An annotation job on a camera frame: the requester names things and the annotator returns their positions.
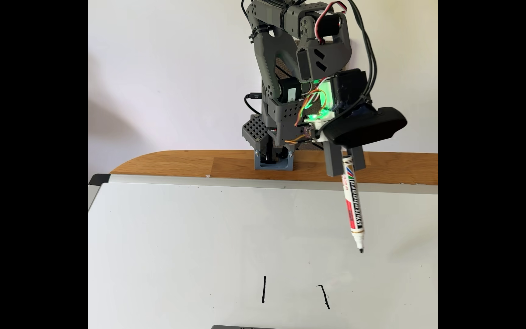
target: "wooden tabletop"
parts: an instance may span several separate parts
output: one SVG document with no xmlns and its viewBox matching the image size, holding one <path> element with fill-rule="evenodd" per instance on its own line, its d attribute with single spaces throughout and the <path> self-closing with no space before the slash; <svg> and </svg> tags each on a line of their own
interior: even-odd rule
<svg viewBox="0 0 526 329">
<path fill-rule="evenodd" d="M 437 153 L 364 152 L 361 183 L 438 184 Z M 145 154 L 115 168 L 112 174 L 339 182 L 326 175 L 322 151 L 294 154 L 293 171 L 255 170 L 253 150 L 180 150 Z"/>
</svg>

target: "marker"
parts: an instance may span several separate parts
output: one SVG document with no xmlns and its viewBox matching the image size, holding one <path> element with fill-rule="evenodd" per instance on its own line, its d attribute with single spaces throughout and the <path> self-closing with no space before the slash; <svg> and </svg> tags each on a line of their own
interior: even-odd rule
<svg viewBox="0 0 526 329">
<path fill-rule="evenodd" d="M 350 230 L 352 237 L 356 242 L 356 247 L 363 252 L 362 241 L 365 236 L 365 229 L 362 226 L 361 203 L 358 199 L 356 189 L 356 179 L 354 177 L 354 163 L 352 155 L 342 157 L 344 174 L 342 174 L 342 186 L 344 188 L 344 198 L 348 208 L 348 220 L 350 221 Z"/>
</svg>

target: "whiteboard frame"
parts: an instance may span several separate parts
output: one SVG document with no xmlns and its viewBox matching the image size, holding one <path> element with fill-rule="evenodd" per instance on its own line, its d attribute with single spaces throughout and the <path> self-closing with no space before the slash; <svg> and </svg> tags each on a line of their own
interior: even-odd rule
<svg viewBox="0 0 526 329">
<path fill-rule="evenodd" d="M 103 183 L 134 183 L 134 184 L 168 184 L 193 186 L 229 186 L 229 187 L 259 187 L 263 189 L 292 189 L 292 190 L 342 190 L 340 182 L 309 182 L 300 180 L 266 180 L 266 179 L 236 179 L 211 177 L 179 177 L 179 176 L 145 176 L 145 175 L 102 175 L 102 181 L 91 179 L 88 185 L 88 208 L 94 202 Z M 376 184 L 358 183 L 359 192 L 438 194 L 437 185 L 424 184 Z"/>
</svg>

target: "whiteboard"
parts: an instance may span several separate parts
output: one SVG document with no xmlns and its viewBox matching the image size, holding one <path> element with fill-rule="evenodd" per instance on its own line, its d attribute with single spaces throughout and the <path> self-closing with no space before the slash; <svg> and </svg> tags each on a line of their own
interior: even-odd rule
<svg viewBox="0 0 526 329">
<path fill-rule="evenodd" d="M 88 327 L 437 328 L 437 186 L 359 190 L 363 254 L 340 183 L 111 176 L 88 212 Z"/>
</svg>

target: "orange wire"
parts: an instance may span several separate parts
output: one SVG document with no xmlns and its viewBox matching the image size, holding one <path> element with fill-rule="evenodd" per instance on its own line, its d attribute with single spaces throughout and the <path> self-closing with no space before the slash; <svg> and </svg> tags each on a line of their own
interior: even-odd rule
<svg viewBox="0 0 526 329">
<path fill-rule="evenodd" d="M 305 135 L 299 135 L 298 137 L 294 138 L 293 140 L 284 140 L 284 142 L 286 143 L 290 143 L 290 144 L 297 144 L 296 140 L 302 138 L 302 137 L 306 137 Z"/>
<path fill-rule="evenodd" d="M 315 94 L 315 93 L 324 93 L 324 104 L 322 104 L 322 107 L 320 108 L 320 110 L 322 110 L 324 108 L 324 106 L 326 106 L 326 102 L 328 101 L 328 96 L 326 95 L 326 93 L 323 90 L 321 90 L 321 89 L 314 89 L 314 90 L 310 91 L 310 93 L 306 97 L 306 99 L 303 100 L 302 108 L 300 108 L 299 112 L 297 113 L 296 123 L 293 124 L 294 126 L 297 127 L 297 124 L 302 119 L 303 108 L 307 105 L 307 101 L 309 101 L 310 97 L 313 96 L 313 94 Z"/>
</svg>

